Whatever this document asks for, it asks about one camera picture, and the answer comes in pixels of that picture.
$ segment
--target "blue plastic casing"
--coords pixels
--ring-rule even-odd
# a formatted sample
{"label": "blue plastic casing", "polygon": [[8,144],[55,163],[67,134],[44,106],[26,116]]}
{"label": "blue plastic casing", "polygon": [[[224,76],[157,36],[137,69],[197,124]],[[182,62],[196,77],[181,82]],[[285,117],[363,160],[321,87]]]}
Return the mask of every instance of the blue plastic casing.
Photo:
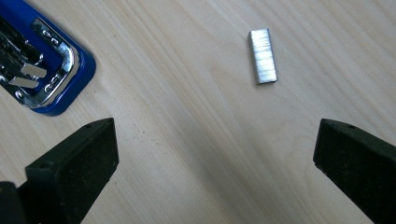
{"label": "blue plastic casing", "polygon": [[79,65],[76,75],[69,81],[64,90],[58,94],[52,103],[46,106],[32,108],[33,111],[48,116],[56,116],[63,113],[76,99],[78,94],[90,82],[96,69],[96,63],[93,56],[83,48],[72,37],[63,32],[53,22],[37,10],[29,6],[22,0],[0,0],[0,16],[11,24],[19,33],[29,40],[31,45],[39,49],[43,55],[43,64],[46,65],[48,74],[43,82],[50,79],[53,73],[61,66],[61,56],[51,49],[36,33],[32,30],[31,24],[36,18],[46,22],[54,31],[56,31],[64,40],[72,45],[79,55]]}

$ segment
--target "black object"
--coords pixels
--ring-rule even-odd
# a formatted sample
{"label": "black object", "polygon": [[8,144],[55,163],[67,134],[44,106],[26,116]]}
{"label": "black object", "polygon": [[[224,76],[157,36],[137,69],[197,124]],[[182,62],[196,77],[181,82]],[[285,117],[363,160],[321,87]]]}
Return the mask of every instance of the black object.
{"label": "black object", "polygon": [[323,119],[314,162],[374,223],[396,223],[396,147]]}
{"label": "black object", "polygon": [[118,164],[114,119],[85,125],[27,166],[18,189],[0,182],[0,224],[80,223]]}

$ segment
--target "wooden surface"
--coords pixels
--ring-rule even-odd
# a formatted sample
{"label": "wooden surface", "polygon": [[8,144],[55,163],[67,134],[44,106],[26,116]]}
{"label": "wooden surface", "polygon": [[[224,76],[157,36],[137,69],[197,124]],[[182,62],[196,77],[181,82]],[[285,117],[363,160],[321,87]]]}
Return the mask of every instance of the wooden surface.
{"label": "wooden surface", "polygon": [[[30,3],[97,71],[55,118],[1,90],[1,180],[113,117],[120,165],[83,223],[371,223],[312,157],[322,118],[396,145],[396,1]],[[266,27],[278,82],[258,87],[247,37]]]}

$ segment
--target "light wood tabletop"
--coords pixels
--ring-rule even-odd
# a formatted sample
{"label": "light wood tabletop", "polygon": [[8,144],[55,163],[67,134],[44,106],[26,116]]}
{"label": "light wood tabletop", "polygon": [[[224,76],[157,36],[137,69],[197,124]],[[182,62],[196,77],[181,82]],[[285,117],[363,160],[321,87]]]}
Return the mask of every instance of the light wood tabletop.
{"label": "light wood tabletop", "polygon": [[[0,95],[0,180],[112,117],[120,165],[83,223],[372,223],[313,163],[321,119],[396,145],[394,0],[30,0],[97,70],[62,115]],[[256,86],[269,28],[278,82]]]}

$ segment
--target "blue stapler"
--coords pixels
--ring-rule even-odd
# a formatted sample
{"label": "blue stapler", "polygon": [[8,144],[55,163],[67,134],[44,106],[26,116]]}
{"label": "blue stapler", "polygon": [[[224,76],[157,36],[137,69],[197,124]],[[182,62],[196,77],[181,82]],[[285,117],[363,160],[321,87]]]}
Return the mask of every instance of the blue stapler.
{"label": "blue stapler", "polygon": [[21,105],[63,113],[92,79],[92,55],[22,0],[0,0],[0,85]]}

